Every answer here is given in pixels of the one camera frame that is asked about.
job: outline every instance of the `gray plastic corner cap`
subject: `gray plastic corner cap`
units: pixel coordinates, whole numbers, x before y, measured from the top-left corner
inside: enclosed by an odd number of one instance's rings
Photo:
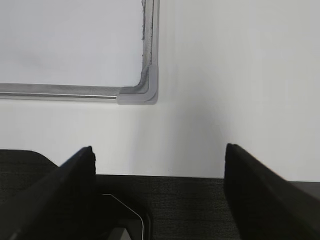
[[[116,97],[119,105],[154,105],[158,101],[158,78],[159,70],[157,65],[150,65],[148,68],[148,88],[143,93],[119,93]]]

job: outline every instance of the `black fabric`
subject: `black fabric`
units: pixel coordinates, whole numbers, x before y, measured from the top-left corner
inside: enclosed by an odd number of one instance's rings
[[[0,150],[0,203],[56,166],[31,151]],[[223,179],[98,175],[101,193],[121,193],[151,212],[154,240],[238,240]]]
[[[319,240],[320,202],[229,144],[225,195],[243,240]]]
[[[0,239],[80,239],[95,199],[95,160],[91,147],[83,148],[0,205]]]

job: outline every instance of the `whiteboard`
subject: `whiteboard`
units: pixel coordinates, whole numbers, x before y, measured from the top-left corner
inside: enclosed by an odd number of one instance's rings
[[[0,83],[132,87],[141,0],[0,0]]]

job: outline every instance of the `white surface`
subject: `white surface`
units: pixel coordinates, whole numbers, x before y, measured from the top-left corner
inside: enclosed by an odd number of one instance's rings
[[[0,83],[136,86],[141,0],[0,0]]]
[[[0,101],[0,148],[98,174],[223,177],[237,143],[281,176],[320,181],[318,0],[161,0],[152,106]]]

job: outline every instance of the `whiteboard frame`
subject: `whiteboard frame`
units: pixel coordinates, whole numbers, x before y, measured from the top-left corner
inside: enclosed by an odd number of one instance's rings
[[[1,99],[117,102],[121,105],[155,104],[158,100],[159,0],[144,6],[141,79],[133,87],[0,83]]]

